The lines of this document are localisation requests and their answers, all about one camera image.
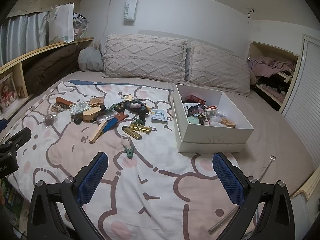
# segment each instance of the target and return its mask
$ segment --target striped curtain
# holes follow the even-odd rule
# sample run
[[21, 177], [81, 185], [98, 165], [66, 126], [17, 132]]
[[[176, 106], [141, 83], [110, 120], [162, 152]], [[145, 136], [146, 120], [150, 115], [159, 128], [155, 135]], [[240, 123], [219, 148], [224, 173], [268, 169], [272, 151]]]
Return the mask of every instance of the striped curtain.
[[49, 12], [7, 18], [0, 27], [0, 66], [49, 45]]

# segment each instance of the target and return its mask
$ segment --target blue item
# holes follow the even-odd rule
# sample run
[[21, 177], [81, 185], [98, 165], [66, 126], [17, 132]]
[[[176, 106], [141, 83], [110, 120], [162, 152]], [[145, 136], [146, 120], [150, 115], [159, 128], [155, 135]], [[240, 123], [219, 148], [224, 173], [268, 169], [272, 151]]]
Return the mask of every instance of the blue item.
[[105, 128], [102, 130], [102, 133], [109, 131], [117, 122], [118, 122], [118, 119], [116, 117], [109, 120]]
[[2, 132], [4, 129], [7, 128], [7, 124], [8, 124], [8, 122], [6, 119], [0, 120], [0, 132]]
[[79, 186], [77, 202], [80, 206], [89, 203], [107, 167], [108, 157], [103, 153]]
[[241, 183], [219, 154], [213, 156], [212, 165], [232, 203], [241, 206], [244, 203], [244, 188]]

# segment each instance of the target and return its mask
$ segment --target gold lighter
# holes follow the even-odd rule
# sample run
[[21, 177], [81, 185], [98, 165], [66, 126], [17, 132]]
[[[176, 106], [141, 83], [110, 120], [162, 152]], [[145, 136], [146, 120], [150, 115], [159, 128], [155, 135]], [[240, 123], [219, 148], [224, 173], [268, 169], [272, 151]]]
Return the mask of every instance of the gold lighter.
[[128, 126], [124, 126], [121, 128], [125, 133], [129, 134], [130, 136], [132, 136], [133, 138], [135, 138], [136, 140], [140, 140], [142, 138], [141, 134], [138, 134], [137, 132], [135, 132], [134, 130], [130, 129]]
[[130, 124], [129, 128], [132, 129], [132, 130], [140, 131], [140, 132], [144, 132], [144, 133], [150, 133], [151, 132], [151, 127], [146, 127], [146, 126], [143, 126], [141, 124], [136, 124], [136, 123]]

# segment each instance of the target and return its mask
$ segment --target black plastic arm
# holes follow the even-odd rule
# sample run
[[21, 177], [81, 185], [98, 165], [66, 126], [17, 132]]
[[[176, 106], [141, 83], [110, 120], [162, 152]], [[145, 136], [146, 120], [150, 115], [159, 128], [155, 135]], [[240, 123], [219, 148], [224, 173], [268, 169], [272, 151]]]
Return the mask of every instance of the black plastic arm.
[[17, 150], [31, 138], [29, 128], [24, 128], [0, 145], [0, 179], [15, 172], [17, 164]]
[[28, 239], [72, 239], [64, 225], [56, 202], [62, 202], [81, 240], [104, 240], [92, 224], [82, 205], [88, 203], [108, 167], [108, 157], [99, 152], [88, 166], [62, 183], [36, 183], [28, 217]]
[[250, 240], [295, 239], [295, 228], [291, 200], [285, 183], [275, 185], [260, 183], [255, 177], [248, 177], [233, 166], [223, 153], [218, 153], [230, 171], [243, 185], [244, 203], [225, 227], [217, 240], [240, 240], [246, 232], [259, 203], [265, 202], [263, 211]]

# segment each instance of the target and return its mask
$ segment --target hanging paper bag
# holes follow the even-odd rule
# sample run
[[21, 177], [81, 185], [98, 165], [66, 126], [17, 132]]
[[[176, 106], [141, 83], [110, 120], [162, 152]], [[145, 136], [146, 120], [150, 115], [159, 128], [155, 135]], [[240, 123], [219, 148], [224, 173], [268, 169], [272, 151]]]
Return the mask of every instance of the hanging paper bag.
[[124, 8], [124, 20], [134, 22], [136, 20], [136, 6], [138, 0], [127, 0]]
[[73, 32], [73, 3], [56, 6], [48, 15], [49, 43], [72, 42]]

